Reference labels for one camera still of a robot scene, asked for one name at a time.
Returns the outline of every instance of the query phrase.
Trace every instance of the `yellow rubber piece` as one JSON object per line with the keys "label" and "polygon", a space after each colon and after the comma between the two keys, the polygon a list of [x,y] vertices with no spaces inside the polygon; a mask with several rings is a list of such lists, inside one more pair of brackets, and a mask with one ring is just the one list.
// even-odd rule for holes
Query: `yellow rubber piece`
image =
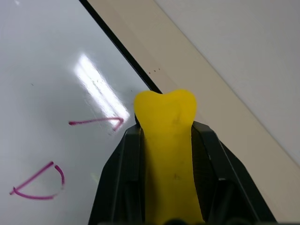
{"label": "yellow rubber piece", "polygon": [[175,218],[203,222],[192,165],[196,108],[196,99],[187,90],[144,91],[135,97],[135,114],[145,136],[146,223],[160,225]]}

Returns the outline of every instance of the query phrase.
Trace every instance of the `pink marker drawing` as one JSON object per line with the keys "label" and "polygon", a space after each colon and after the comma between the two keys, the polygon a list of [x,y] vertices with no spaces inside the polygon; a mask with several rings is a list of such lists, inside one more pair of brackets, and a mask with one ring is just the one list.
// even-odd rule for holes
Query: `pink marker drawing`
{"label": "pink marker drawing", "polygon": [[[34,200],[51,200],[51,199],[53,199],[55,196],[57,196],[57,194],[47,195],[47,196],[33,196],[33,195],[26,195],[26,194],[19,192],[20,189],[22,189],[23,187],[28,185],[30,182],[32,182],[35,178],[37,178],[39,175],[41,175],[43,172],[45,172],[47,169],[49,169],[53,165],[54,165],[54,162],[51,161],[50,163],[45,165],[42,169],[40,169],[38,172],[36,172],[33,176],[31,176],[29,179],[27,179],[24,183],[22,183],[21,185],[19,185],[17,187],[13,187],[13,190],[9,194],[10,195],[16,194],[23,198],[34,199]],[[63,187],[65,185],[65,175],[58,165],[55,165],[54,168],[60,173],[61,188],[63,189]]]}
{"label": "pink marker drawing", "polygon": [[104,120],[118,120],[118,124],[112,129],[113,131],[116,131],[122,123],[124,123],[124,119],[121,117],[107,117],[107,118],[100,118],[100,119],[93,119],[93,120],[83,120],[83,121],[69,121],[69,125],[79,125],[79,124],[86,124],[86,123],[92,123],[96,121],[104,121]]}

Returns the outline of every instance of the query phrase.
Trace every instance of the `white wall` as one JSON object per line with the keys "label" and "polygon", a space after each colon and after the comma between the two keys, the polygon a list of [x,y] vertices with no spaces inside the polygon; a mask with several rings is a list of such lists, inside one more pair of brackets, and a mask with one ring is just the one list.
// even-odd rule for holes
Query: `white wall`
{"label": "white wall", "polygon": [[300,1],[156,2],[299,164]]}

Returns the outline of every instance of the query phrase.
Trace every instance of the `white whiteboard surface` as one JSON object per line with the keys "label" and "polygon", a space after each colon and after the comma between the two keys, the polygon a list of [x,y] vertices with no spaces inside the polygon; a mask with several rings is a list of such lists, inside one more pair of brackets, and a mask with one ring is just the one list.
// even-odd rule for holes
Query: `white whiteboard surface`
{"label": "white whiteboard surface", "polygon": [[[84,225],[147,87],[77,0],[0,3],[0,224]],[[71,120],[122,117],[70,126]],[[49,162],[54,165],[19,189]]]}

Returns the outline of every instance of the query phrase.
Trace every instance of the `beige wall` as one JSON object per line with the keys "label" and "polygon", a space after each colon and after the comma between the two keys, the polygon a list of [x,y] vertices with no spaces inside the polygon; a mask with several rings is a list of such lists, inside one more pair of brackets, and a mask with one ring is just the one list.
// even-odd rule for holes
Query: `beige wall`
{"label": "beige wall", "polygon": [[196,120],[244,163],[279,221],[300,221],[300,169],[153,0],[90,0],[163,91],[192,91]]}

